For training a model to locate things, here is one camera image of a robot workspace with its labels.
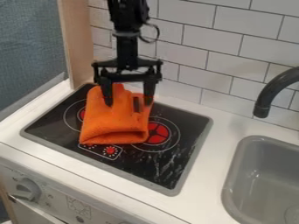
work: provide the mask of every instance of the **white countertop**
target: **white countertop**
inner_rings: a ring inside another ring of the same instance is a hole
[[[43,175],[128,214],[141,217],[148,223],[238,223],[226,212],[220,197],[238,142],[244,137],[261,135],[299,145],[297,131],[176,98],[159,96],[156,98],[157,102],[213,119],[212,129],[181,193],[176,197],[167,197],[19,135],[19,131],[26,124],[70,93],[72,90],[68,81],[61,82],[1,122],[0,142],[15,147],[26,155],[0,151],[0,156],[30,166]],[[46,161],[45,167],[52,166],[52,172],[44,169],[41,164],[30,164],[30,156]]]

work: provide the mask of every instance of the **red burner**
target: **red burner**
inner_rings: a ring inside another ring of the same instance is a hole
[[[115,154],[116,148],[113,146],[108,146],[105,150],[108,155],[112,155]]]
[[[84,116],[85,116],[85,109],[82,109],[82,110],[79,112],[79,116],[80,116],[81,120],[83,121],[83,120],[84,120]]]
[[[170,132],[168,128],[161,123],[150,122],[149,123],[149,138],[145,142],[146,144],[163,144],[168,140]]]

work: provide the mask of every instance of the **stove knob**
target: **stove knob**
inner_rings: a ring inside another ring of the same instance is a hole
[[[17,191],[12,196],[21,200],[37,202],[41,195],[39,186],[28,178],[23,178],[17,184]]]

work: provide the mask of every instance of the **cable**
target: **cable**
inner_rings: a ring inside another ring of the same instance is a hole
[[[142,36],[142,34],[140,34],[139,35],[139,39],[141,41],[143,41],[144,43],[147,43],[147,44],[153,44],[153,43],[157,42],[158,39],[160,38],[160,34],[161,34],[159,27],[156,24],[148,24],[148,23],[146,23],[145,25],[153,27],[153,28],[156,29],[156,38],[155,39],[145,38],[145,37]]]

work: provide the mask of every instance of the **stovetop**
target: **stovetop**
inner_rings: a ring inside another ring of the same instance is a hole
[[[87,92],[93,86],[86,84],[68,96],[24,128],[21,135],[160,193],[178,194],[212,126],[211,120],[155,103],[146,142],[79,144]]]

